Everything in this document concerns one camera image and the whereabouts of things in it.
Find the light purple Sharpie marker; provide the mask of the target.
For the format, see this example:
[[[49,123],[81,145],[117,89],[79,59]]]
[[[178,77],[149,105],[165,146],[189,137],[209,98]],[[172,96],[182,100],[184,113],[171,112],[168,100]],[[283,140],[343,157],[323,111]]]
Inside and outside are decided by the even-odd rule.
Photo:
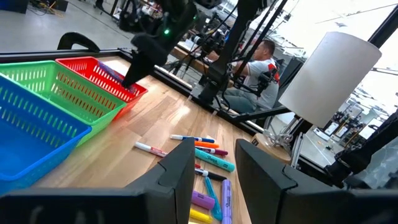
[[[193,191],[191,203],[207,210],[212,210],[215,206],[215,200],[212,197],[201,194],[197,191]]]

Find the blue violet highlighter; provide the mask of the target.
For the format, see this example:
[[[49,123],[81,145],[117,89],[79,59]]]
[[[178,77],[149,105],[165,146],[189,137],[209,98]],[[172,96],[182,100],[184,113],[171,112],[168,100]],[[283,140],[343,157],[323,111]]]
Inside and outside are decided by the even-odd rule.
[[[118,72],[114,71],[112,68],[108,67],[107,65],[105,65],[101,61],[97,61],[97,65],[99,66],[99,68],[104,70],[107,75],[109,75],[112,79],[114,79],[114,81],[119,86],[123,87],[125,90],[127,90],[130,93],[134,93],[135,92],[136,89],[134,87],[129,87],[129,86],[125,87],[125,86],[122,85],[122,82],[124,81],[124,77],[122,75],[120,75]]]

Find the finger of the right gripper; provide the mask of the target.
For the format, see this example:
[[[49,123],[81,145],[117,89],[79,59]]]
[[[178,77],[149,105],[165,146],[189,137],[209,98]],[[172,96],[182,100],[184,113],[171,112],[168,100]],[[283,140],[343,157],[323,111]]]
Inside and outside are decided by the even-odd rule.
[[[146,76],[146,58],[143,55],[135,55],[131,60],[131,65],[124,77],[122,86],[129,88]]]

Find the blue capped white marker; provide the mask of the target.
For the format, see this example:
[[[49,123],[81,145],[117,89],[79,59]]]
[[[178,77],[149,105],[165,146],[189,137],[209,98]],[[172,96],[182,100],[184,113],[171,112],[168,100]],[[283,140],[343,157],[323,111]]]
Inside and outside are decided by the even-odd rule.
[[[200,138],[200,137],[194,137],[194,136],[183,136],[183,135],[177,135],[177,134],[171,134],[170,135],[170,139],[174,139],[174,140],[184,140],[184,139],[189,139],[192,138],[196,141],[200,141],[200,142],[208,142],[208,143],[215,143],[214,139],[210,139],[210,138]]]

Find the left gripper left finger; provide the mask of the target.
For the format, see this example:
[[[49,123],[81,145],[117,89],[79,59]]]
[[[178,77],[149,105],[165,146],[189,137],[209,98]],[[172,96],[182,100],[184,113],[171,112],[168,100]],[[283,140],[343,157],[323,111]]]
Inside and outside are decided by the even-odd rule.
[[[152,169],[125,186],[135,199],[134,224],[187,224],[193,193],[194,140],[183,140]]]

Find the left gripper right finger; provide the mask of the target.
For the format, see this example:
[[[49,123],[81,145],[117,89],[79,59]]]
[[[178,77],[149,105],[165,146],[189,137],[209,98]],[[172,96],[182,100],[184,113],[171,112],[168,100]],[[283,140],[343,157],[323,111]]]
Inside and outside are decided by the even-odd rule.
[[[237,139],[236,168],[252,224],[338,224],[341,194]]]

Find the orange highlighter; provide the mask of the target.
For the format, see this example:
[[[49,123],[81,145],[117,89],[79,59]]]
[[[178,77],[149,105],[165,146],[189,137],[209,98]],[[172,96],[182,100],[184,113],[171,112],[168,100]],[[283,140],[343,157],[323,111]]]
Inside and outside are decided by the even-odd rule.
[[[217,149],[220,146],[216,143],[211,143],[211,142],[202,142],[202,141],[195,141],[195,146],[198,147],[207,147],[207,148],[212,148],[212,149]]]

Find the yellow highlighter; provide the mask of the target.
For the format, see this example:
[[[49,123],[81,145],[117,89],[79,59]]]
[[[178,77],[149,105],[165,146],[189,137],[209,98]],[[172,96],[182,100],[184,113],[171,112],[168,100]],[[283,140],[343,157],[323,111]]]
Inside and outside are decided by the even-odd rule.
[[[205,223],[212,223],[213,222],[213,218],[207,214],[204,214],[202,212],[199,212],[195,209],[190,209],[190,218],[194,218],[196,220],[199,220],[201,222],[205,222]]]

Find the teal Sharpie marker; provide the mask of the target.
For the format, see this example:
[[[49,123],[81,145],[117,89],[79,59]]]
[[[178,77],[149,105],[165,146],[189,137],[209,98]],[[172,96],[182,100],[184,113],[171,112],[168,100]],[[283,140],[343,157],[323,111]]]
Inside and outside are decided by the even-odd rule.
[[[195,149],[195,156],[203,161],[213,164],[214,166],[227,170],[228,172],[235,170],[235,165],[233,163],[220,159],[199,149]]]

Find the green plastic basket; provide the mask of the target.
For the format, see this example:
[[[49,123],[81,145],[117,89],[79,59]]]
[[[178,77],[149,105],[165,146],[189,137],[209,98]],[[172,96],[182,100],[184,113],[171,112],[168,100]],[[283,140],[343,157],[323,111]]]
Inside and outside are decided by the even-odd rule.
[[[126,106],[122,100],[51,60],[0,63],[0,74],[90,125],[91,131],[81,139],[79,145],[107,127]]]

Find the thin teal marker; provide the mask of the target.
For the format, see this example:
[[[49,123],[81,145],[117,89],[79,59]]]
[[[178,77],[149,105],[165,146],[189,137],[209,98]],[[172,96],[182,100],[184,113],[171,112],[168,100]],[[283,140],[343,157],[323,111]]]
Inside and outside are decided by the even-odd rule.
[[[218,201],[218,197],[216,196],[215,190],[213,188],[213,185],[212,185],[209,177],[205,177],[205,186],[206,186],[208,195],[215,201],[215,204],[214,204],[213,208],[211,209],[211,214],[213,215],[213,217],[216,220],[221,222],[223,220],[223,212],[222,212],[220,203]]]

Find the red capped white marker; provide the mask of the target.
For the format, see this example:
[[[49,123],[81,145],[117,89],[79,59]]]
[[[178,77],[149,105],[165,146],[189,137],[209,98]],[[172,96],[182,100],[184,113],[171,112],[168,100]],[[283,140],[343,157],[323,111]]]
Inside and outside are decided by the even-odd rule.
[[[135,142],[134,143],[134,147],[136,147],[136,148],[138,148],[140,150],[149,152],[149,153],[154,154],[154,155],[159,156],[159,157],[165,157],[168,154],[167,152],[164,152],[164,151],[162,151],[160,149],[148,146],[148,145],[143,144],[141,142]]]

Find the magenta capped white marker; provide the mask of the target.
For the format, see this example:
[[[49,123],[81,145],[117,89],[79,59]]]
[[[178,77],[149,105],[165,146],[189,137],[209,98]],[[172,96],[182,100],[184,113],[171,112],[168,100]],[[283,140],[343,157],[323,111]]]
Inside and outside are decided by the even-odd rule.
[[[199,149],[203,152],[207,152],[209,154],[215,154],[215,155],[219,155],[219,156],[226,156],[228,155],[228,151],[223,151],[223,150],[219,150],[219,149],[213,149],[213,148],[207,148],[207,147],[199,147],[196,146],[196,149]]]

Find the person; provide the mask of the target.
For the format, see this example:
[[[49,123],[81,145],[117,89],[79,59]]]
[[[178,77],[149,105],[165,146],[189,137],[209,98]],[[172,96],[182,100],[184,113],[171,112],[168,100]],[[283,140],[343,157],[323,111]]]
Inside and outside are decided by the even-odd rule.
[[[273,72],[277,68],[272,58],[275,51],[275,43],[271,40],[263,40],[255,50],[252,60],[248,62],[241,72],[244,77],[243,85],[249,88],[257,88],[259,78],[266,72]],[[253,113],[272,109],[279,91],[279,74],[274,74],[274,81],[261,91],[257,96],[244,88],[227,88],[224,93],[224,104],[238,113]]]

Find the black capped white marker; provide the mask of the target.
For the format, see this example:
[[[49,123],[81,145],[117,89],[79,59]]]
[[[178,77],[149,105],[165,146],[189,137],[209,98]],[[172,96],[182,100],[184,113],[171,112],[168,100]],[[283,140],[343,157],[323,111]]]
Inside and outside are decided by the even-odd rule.
[[[203,170],[203,169],[198,169],[195,168],[195,173],[197,175],[203,176],[203,177],[208,177],[209,179],[212,180],[217,180],[217,181],[224,181],[226,179],[226,177],[222,176],[222,175],[218,175],[216,173],[207,171],[207,170]]]

